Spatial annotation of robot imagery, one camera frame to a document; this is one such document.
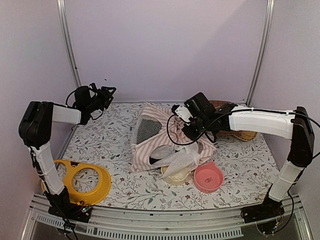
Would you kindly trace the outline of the pink striped pet tent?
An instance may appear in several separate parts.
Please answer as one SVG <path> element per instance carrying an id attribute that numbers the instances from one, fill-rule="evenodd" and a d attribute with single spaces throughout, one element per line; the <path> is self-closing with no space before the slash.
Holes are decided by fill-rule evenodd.
<path id="1" fill-rule="evenodd" d="M 193 171 L 216 151 L 214 144 L 201 137 L 192 142 L 182 131 L 183 123 L 168 107 L 147 103 L 139 112 L 130 141 L 131 171 L 149 171 L 168 166 L 171 176 L 183 169 Z"/>

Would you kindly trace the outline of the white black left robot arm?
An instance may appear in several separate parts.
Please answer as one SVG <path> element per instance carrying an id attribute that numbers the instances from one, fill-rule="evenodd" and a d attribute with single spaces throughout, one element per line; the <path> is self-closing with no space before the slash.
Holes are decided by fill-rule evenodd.
<path id="1" fill-rule="evenodd" d="M 45 191 L 56 197 L 68 197 L 69 191 L 59 178 L 51 151 L 53 123 L 86 125 L 95 111 L 104 112 L 114 99 L 116 87 L 102 86 L 95 83 L 80 86 L 69 95 L 74 102 L 69 105 L 51 101 L 31 101 L 18 127 L 18 134 L 29 149 L 32 166 L 43 182 Z"/>

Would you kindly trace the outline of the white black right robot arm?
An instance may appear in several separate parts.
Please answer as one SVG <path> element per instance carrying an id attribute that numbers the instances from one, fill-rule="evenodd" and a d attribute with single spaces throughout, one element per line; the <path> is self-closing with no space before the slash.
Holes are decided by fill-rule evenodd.
<path id="1" fill-rule="evenodd" d="M 224 103 L 216 108 L 201 92 L 197 93 L 173 113 L 183 122 L 184 134 L 193 142 L 206 132 L 249 131 L 281 137 L 291 141 L 286 162 L 270 187 L 267 199 L 259 206 L 262 218 L 269 218 L 278 210 L 278 203 L 298 181 L 304 169 L 316 158 L 315 134 L 312 120 L 304 107 L 295 110 L 270 110 Z"/>

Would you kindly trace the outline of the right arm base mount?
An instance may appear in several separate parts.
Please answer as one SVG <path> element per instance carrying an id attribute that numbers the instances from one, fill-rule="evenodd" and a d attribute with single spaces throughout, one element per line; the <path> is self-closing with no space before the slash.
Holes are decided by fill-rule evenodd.
<path id="1" fill-rule="evenodd" d="M 252 223 L 275 218 L 284 213 L 282 201 L 275 201 L 267 196 L 261 204 L 243 207 L 240 215 L 245 223 Z"/>

